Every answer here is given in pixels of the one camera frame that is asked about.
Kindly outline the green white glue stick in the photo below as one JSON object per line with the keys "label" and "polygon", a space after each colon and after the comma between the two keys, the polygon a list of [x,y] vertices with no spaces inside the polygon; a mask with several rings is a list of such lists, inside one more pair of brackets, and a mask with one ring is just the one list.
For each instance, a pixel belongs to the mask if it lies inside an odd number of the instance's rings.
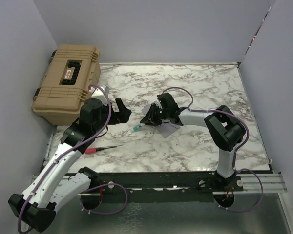
{"label": "green white glue stick", "polygon": [[139,129],[141,129],[142,127],[144,127],[144,126],[145,126],[145,124],[139,123],[139,124],[137,124],[136,126],[133,127],[133,131],[136,132]]}

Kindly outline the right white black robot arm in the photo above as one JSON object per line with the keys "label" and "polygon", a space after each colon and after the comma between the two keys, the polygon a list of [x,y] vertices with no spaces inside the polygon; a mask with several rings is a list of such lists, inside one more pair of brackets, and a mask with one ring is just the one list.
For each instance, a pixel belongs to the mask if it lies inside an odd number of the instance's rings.
{"label": "right white black robot arm", "polygon": [[164,121],[179,126],[206,127],[219,149],[218,166],[214,184],[221,191],[232,185],[236,176],[235,162],[238,149],[249,139],[247,125],[235,116],[229,107],[222,105],[213,110],[192,110],[179,107],[170,93],[157,96],[140,124],[161,126]]}

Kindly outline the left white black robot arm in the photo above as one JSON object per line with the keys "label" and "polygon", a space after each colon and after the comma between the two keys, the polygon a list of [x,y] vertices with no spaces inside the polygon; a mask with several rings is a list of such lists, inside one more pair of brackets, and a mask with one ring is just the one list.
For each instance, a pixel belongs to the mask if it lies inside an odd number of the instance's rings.
{"label": "left white black robot arm", "polygon": [[64,185],[60,182],[107,125],[129,121],[131,111],[120,98],[116,99],[116,104],[119,110],[114,112],[110,103],[87,99],[80,109],[79,118],[65,130],[55,154],[35,181],[21,194],[11,195],[8,204],[18,218],[20,234],[23,233],[22,223],[38,232],[45,231],[57,212],[73,197],[83,191],[90,193],[97,189],[98,180],[90,169],[78,172]]}

